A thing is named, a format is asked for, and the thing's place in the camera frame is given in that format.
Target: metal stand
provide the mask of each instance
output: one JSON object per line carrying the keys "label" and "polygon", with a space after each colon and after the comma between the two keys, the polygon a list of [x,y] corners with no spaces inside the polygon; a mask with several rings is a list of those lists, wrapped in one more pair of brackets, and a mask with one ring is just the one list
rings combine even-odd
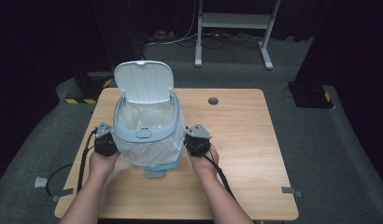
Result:
{"label": "metal stand", "polygon": [[195,47],[195,66],[203,65],[202,55],[202,30],[203,27],[222,27],[222,28],[242,28],[242,29],[262,29],[266,30],[263,42],[259,42],[264,65],[267,70],[273,69],[270,57],[267,52],[267,43],[273,30],[277,11],[281,0],[276,0],[273,11],[270,15],[252,14],[229,14],[229,13],[203,13],[203,0],[200,0],[198,8],[198,33]]}

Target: hand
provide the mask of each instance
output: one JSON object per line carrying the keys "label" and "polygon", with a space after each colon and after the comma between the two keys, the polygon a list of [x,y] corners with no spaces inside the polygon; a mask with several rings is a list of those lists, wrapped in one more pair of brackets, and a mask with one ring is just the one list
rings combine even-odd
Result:
{"label": "hand", "polygon": [[[200,180],[207,177],[217,178],[218,171],[210,161],[208,161],[204,157],[193,157],[191,156],[189,151],[188,151],[188,155],[189,155],[189,158],[191,159],[192,169]],[[206,156],[209,159],[212,159],[217,165],[219,165],[220,156],[218,154],[218,151],[215,149],[215,147],[212,144],[211,144],[210,152],[208,151],[206,153]]]}
{"label": "hand", "polygon": [[89,179],[105,184],[107,178],[110,176],[110,174],[112,174],[115,168],[115,163],[119,155],[119,151],[109,157],[100,155],[97,152],[93,152],[90,156]]}

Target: open lid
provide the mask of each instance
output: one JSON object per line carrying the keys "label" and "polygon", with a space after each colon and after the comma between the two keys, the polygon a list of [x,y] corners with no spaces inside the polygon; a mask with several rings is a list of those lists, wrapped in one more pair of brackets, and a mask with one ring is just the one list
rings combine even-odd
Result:
{"label": "open lid", "polygon": [[115,69],[115,80],[121,95],[130,103],[155,104],[169,101],[174,88],[171,68],[165,63],[133,61]]}

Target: table top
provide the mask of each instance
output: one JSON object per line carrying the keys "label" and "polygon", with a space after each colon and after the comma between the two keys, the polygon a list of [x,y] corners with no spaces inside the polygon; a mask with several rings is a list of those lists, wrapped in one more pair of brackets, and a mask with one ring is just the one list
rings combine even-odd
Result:
{"label": "table top", "polygon": [[[294,220],[298,210],[290,187],[276,133],[264,99],[257,89],[175,89],[188,126],[202,123],[212,134],[235,198],[254,220]],[[81,154],[90,132],[104,121],[112,125],[121,93],[104,89],[64,189],[74,193],[60,198],[55,216],[62,217],[76,196]],[[219,100],[208,103],[210,97]],[[84,181],[88,176],[88,160]],[[177,168],[164,178],[147,179],[144,170],[120,157],[104,189],[99,217],[143,219],[211,219],[202,187],[192,171],[186,149]]]}

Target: black cable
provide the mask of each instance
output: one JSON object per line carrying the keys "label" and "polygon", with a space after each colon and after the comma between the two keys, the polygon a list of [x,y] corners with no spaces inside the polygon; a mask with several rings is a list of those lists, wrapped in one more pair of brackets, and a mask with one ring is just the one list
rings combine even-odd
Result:
{"label": "black cable", "polygon": [[262,39],[261,36],[254,36],[254,35],[245,36],[245,40],[234,40],[234,39],[232,39],[232,38],[239,38],[239,37],[240,37],[239,35],[228,36],[227,42],[232,43],[232,44],[248,44],[248,43],[260,41]]}
{"label": "black cable", "polygon": [[211,154],[212,161],[215,162],[215,158],[214,158],[214,155],[212,155],[212,151],[211,150],[209,150],[209,154]]}
{"label": "black cable", "polygon": [[176,44],[177,45],[179,45],[179,46],[181,46],[181,47],[183,47],[183,48],[191,48],[191,47],[195,47],[195,41],[193,41],[193,44],[192,45],[181,45],[180,43],[181,42],[186,42],[186,41],[179,41],[179,42],[177,42]]}
{"label": "black cable", "polygon": [[80,170],[78,172],[78,192],[81,190],[81,185],[83,184],[84,167],[86,166],[87,154],[89,153],[90,149],[92,148],[92,147],[89,148],[90,140],[92,139],[92,135],[96,134],[97,130],[98,130],[98,128],[95,128],[90,133],[89,138],[88,138],[87,143],[86,143],[86,147],[84,148],[83,154],[81,156]]}
{"label": "black cable", "polygon": [[50,184],[50,181],[51,181],[52,177],[55,176],[58,172],[62,171],[64,168],[72,166],[72,165],[73,165],[73,163],[70,163],[70,164],[67,164],[67,165],[59,168],[54,173],[52,173],[52,175],[49,177],[49,179],[47,180],[47,183],[46,183],[46,192],[48,193],[49,196],[51,196],[51,197],[54,196],[54,194],[51,193],[50,187],[49,187],[49,184]]}
{"label": "black cable", "polygon": [[235,198],[235,196],[232,193],[232,190],[230,189],[229,183],[227,182],[227,178],[224,175],[223,171],[220,169],[220,167],[213,160],[209,159],[208,156],[203,155],[203,157],[206,158],[209,162],[211,162],[212,165],[214,165],[215,169],[217,169],[217,171],[218,171],[218,174],[220,176],[221,182],[223,183],[223,186],[230,193],[230,195],[232,195],[232,197],[237,201],[237,199]]}
{"label": "black cable", "polygon": [[223,48],[223,46],[226,45],[227,43],[227,38],[226,36],[224,36],[223,34],[219,33],[218,34],[219,36],[214,36],[214,35],[209,35],[208,37],[211,39],[211,40],[224,40],[221,45],[219,45],[218,47],[215,47],[215,48],[211,48],[211,47],[208,47],[207,45],[204,45],[202,44],[202,46],[206,49],[221,49]]}

